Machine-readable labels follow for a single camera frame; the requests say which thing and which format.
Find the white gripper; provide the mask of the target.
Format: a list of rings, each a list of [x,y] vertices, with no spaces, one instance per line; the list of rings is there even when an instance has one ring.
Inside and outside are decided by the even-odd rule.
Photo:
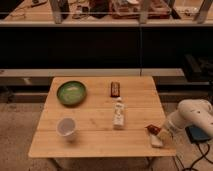
[[[160,132],[157,136],[161,140],[172,138],[174,134],[180,132],[183,129],[183,120],[176,114],[169,115],[163,123]]]

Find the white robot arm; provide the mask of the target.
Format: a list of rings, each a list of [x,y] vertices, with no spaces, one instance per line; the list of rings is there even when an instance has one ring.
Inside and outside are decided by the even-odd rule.
[[[164,140],[195,125],[213,138],[213,106],[204,99],[185,99],[178,103],[177,109],[170,113],[157,136]]]

